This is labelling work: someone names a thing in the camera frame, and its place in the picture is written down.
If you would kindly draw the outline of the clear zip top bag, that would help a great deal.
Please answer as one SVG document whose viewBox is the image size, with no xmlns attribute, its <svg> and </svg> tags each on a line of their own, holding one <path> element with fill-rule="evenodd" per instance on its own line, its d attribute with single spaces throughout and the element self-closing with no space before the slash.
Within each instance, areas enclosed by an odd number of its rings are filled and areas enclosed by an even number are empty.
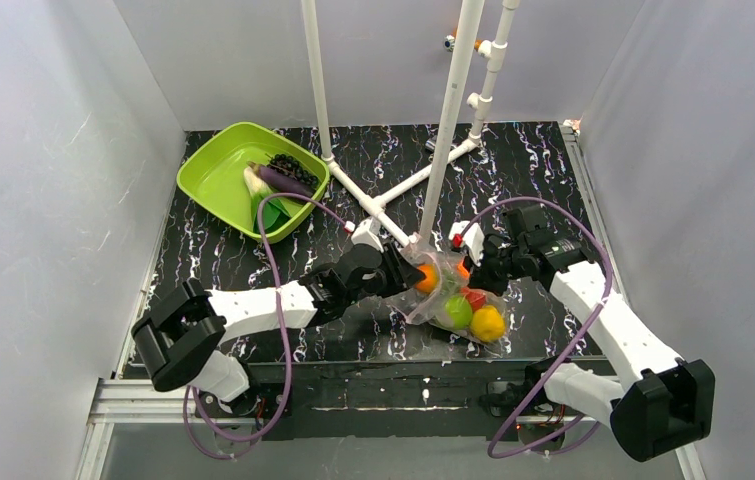
<svg viewBox="0 0 755 480">
<path fill-rule="evenodd" d="M 401 253 L 406 259 L 417 266 L 422 264 L 433 264 L 440 274 L 440 286 L 431 295 L 423 295 L 413 288 L 388 299 L 388 304 L 394 310 L 399 312 L 407 323 L 412 325 L 431 324 L 442 330 L 446 330 L 452 334 L 479 344 L 495 343 L 506 336 L 507 331 L 499 340 L 491 343 L 483 343 L 471 335 L 469 332 L 469 326 L 464 330 L 448 330 L 436 323 L 435 317 L 437 309 L 441 307 L 449 297 L 456 294 L 462 294 L 464 288 L 471 289 L 468 280 L 463 279 L 456 270 L 457 263 L 464 258 L 463 255 L 453 252 L 440 252 L 429 245 L 419 246 L 416 244 L 411 244 L 403 248 Z M 500 296 L 493 295 L 484 290 L 482 291 L 485 292 L 487 296 L 486 305 L 493 305 L 501 312 L 508 330 L 507 312 L 504 300 Z"/>
</svg>

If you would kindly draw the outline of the fake green apple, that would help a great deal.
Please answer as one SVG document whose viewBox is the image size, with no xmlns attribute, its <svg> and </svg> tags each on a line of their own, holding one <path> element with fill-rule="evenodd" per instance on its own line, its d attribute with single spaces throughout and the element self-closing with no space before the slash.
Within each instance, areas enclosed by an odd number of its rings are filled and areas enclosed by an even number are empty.
<svg viewBox="0 0 755 480">
<path fill-rule="evenodd" d="M 437 309 L 436 323 L 448 330 L 466 329 L 473 317 L 473 309 L 470 302 L 462 294 L 449 297 L 444 304 Z"/>
</svg>

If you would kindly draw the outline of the fake bok choy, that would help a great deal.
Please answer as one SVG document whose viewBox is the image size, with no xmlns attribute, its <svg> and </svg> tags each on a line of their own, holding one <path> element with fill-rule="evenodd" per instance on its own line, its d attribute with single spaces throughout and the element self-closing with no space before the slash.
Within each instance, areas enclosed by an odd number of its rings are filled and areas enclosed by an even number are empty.
<svg viewBox="0 0 755 480">
<path fill-rule="evenodd" d="M 290 215 L 280 198 L 268 200 L 262 211 L 259 211 L 260 203 L 272 195 L 274 191 L 254 174 L 249 166 L 243 170 L 243 179 L 250 195 L 253 231 L 255 233 L 260 233 L 260 224 L 264 225 L 266 233 L 271 233 L 290 220 Z"/>
</svg>

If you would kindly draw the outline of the fake purple eggplant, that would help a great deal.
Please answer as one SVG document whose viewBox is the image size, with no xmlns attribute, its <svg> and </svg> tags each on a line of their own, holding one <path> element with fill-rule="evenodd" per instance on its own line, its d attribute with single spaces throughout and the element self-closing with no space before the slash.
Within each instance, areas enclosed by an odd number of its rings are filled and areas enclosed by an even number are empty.
<svg viewBox="0 0 755 480">
<path fill-rule="evenodd" d="M 254 174 L 279 192 L 298 194 L 306 197 L 313 197 L 315 194 L 315 190 L 302 181 L 290 178 L 266 165 L 254 162 L 249 162 L 248 165 Z"/>
</svg>

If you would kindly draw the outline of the fake dark grapes bunch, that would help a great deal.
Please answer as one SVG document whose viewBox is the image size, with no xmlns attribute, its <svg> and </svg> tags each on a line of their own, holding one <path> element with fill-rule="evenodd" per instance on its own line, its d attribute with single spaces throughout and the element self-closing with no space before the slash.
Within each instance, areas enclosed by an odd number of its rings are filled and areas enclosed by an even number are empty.
<svg viewBox="0 0 755 480">
<path fill-rule="evenodd" d="M 302 164 L 291 155 L 287 154 L 275 154 L 269 157 L 268 166 L 293 180 L 297 180 L 307 187 L 315 189 L 319 180 L 318 177 L 306 170 Z"/>
</svg>

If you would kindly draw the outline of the fake mango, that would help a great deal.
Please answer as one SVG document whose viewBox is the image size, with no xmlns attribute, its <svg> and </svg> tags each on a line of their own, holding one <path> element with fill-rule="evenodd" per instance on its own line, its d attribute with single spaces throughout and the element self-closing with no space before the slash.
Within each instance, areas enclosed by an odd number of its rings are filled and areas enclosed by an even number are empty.
<svg viewBox="0 0 755 480">
<path fill-rule="evenodd" d="M 422 264 L 417 267 L 421 278 L 414 285 L 414 289 L 423 295 L 433 294 L 440 286 L 440 274 L 433 264 Z"/>
</svg>

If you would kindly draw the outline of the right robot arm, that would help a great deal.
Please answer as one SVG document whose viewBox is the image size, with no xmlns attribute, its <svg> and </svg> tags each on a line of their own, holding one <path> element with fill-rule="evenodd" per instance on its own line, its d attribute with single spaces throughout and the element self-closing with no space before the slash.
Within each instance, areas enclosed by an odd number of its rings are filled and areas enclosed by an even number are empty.
<svg viewBox="0 0 755 480">
<path fill-rule="evenodd" d="M 589 230 L 598 258 L 577 239 L 555 232 L 546 211 L 556 204 L 529 197 L 502 201 L 505 235 L 485 234 L 479 220 L 456 222 L 452 248 L 464 252 L 469 285 L 496 295 L 509 282 L 538 282 L 581 324 L 563 352 L 531 363 L 520 383 L 495 382 L 480 403 L 504 417 L 494 438 L 516 426 L 537 405 L 572 409 L 609 428 L 622 450 L 645 462 L 708 437 L 712 429 L 715 375 L 702 360 L 687 361 L 656 337 L 613 289 L 609 256 Z M 584 336 L 599 346 L 616 377 L 581 368 L 569 357 Z"/>
</svg>

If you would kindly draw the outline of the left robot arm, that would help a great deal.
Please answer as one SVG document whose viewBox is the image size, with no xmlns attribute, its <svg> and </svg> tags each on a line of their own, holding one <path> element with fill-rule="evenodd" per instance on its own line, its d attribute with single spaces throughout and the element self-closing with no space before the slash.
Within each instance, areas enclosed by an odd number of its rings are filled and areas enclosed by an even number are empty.
<svg viewBox="0 0 755 480">
<path fill-rule="evenodd" d="M 242 362 L 219 351 L 220 344 L 321 326 L 364 298 L 392 297 L 425 277 L 391 244 L 356 244 L 336 262 L 279 288 L 206 290 L 196 279 L 185 281 L 138 320 L 131 335 L 155 390 L 189 386 L 232 402 L 255 383 Z"/>
</svg>

